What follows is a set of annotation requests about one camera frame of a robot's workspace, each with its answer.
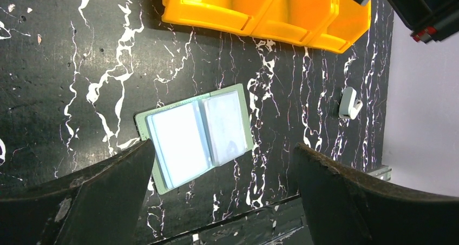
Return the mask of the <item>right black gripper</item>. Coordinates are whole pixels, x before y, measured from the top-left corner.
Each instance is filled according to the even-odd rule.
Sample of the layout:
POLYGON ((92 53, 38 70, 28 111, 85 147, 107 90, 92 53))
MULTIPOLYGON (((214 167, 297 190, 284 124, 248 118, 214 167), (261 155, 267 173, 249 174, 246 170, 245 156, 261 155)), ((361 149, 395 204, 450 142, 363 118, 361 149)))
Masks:
MULTIPOLYGON (((369 0, 353 0, 364 5, 369 0)), ((447 39, 458 32, 458 0, 387 0, 416 42, 447 39)))

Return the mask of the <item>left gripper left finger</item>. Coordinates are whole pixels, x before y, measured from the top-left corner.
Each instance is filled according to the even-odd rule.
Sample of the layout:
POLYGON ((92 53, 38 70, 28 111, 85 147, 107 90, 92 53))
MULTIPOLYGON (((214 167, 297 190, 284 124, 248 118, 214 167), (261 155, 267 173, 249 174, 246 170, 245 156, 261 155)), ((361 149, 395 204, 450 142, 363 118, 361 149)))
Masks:
POLYGON ((132 244, 155 159, 142 141, 22 191, 1 189, 1 244, 132 244))

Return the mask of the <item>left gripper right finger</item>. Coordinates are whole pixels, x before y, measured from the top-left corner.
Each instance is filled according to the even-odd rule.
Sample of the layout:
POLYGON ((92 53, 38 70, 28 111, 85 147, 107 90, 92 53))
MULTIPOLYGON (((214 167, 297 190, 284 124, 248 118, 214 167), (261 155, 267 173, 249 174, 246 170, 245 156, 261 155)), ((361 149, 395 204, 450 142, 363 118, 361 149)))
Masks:
POLYGON ((293 150, 314 244, 458 244, 458 198, 399 186, 303 143, 293 150))

